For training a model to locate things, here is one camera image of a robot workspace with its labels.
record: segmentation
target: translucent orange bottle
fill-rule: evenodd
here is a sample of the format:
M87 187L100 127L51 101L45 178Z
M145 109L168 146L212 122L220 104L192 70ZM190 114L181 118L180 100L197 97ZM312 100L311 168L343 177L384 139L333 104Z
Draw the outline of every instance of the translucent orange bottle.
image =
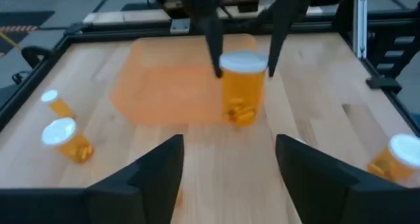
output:
M402 182L420 170L420 139L414 135L395 135L388 146L368 166L383 179Z
M41 101L48 104L51 110L62 118L74 117L72 110L70 110L68 105L58 96L58 91L55 89L48 90L42 94Z
M50 123L42 133L42 141L45 146L58 149L75 163L86 162L93 154L93 147L77 131L72 118L61 118Z
M251 125L262 101L267 57L254 51L232 51L220 57L220 67L224 117L234 125Z

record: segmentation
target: white pill bottle cap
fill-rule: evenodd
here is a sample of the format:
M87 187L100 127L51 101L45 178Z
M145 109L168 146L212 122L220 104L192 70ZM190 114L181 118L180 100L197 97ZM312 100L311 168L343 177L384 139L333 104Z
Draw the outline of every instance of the white pill bottle cap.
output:
M43 93L41 96L41 101L45 103L52 103L52 102L57 101L57 99L58 99L58 91L55 89L48 90L45 93Z
M61 118L51 122L42 132L42 142L47 146L60 146L74 137L77 131L73 118Z
M268 57L255 51L230 51L220 56L219 64L225 70L254 74L266 70Z
M420 169L420 139L414 135L399 134L391 138L390 153L399 162L412 169Z

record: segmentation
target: yellow striped tape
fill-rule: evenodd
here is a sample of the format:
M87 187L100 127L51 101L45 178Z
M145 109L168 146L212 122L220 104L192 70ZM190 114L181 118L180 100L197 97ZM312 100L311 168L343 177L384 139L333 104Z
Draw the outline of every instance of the yellow striped tape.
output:
M32 32L38 29L37 26L0 26L0 31L3 33L16 33L16 32Z

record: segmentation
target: gray floor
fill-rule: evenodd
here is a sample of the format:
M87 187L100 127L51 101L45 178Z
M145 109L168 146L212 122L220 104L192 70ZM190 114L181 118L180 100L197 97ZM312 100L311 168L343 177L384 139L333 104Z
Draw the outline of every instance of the gray floor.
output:
M399 0L414 8L420 0ZM0 0L0 11L55 11L42 27L68 26L79 22L92 12L101 0ZM146 3L146 0L107 0L99 11L119 11L127 3ZM368 0L369 11L397 10L400 7L391 0ZM38 45L51 48L62 37L62 30L35 31L20 42L22 47ZM20 53L13 49L0 58L0 87L13 84L11 76L21 70L29 70ZM398 81L403 85L399 96L410 111L420 114L420 54L404 69Z

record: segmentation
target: wooden surface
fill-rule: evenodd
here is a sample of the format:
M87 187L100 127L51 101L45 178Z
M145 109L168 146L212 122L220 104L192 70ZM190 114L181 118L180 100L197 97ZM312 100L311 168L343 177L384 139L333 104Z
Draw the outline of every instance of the wooden surface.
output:
M256 40L267 53L270 37ZM287 38L251 127L134 125L109 99L130 46L70 47L0 134L0 187L86 187L182 133L184 192L173 223L299 223L274 154L276 134L365 169L391 136L412 133L386 96L368 89L368 73L338 34ZM58 89L95 147L87 163L42 147L43 128L57 118L39 100L47 89Z

